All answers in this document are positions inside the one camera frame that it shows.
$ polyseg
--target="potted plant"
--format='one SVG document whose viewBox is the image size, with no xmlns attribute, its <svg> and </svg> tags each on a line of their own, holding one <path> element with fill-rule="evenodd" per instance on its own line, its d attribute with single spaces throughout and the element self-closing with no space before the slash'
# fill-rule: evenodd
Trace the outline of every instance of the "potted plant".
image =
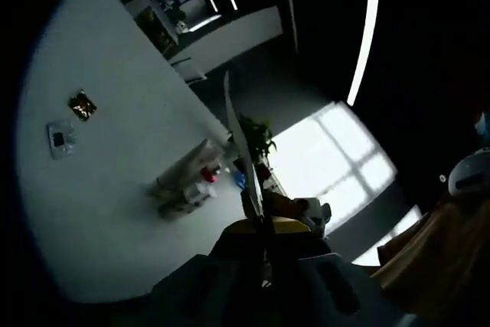
<svg viewBox="0 0 490 327">
<path fill-rule="evenodd" d="M 275 142 L 272 140 L 273 134 L 270 130 L 269 122 L 257 123 L 253 119 L 239 114 L 238 122 L 247 140 L 250 158 L 257 173 L 259 182 L 262 184 L 270 177 L 270 170 L 266 164 L 267 157 L 270 154 L 271 147 L 277 149 Z M 228 142 L 234 142 L 233 135 Z M 238 171 L 244 172 L 243 163 L 239 157 L 234 161 Z"/>
</svg>

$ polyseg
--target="brown cloth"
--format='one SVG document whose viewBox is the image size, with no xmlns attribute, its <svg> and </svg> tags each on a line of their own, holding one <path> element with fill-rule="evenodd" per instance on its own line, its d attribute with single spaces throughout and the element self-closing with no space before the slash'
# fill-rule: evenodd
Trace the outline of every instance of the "brown cloth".
<svg viewBox="0 0 490 327">
<path fill-rule="evenodd" d="M 384 295 L 406 312 L 438 319 L 462 292 L 490 241 L 490 200 L 440 203 L 411 228 L 378 247 Z"/>
</svg>

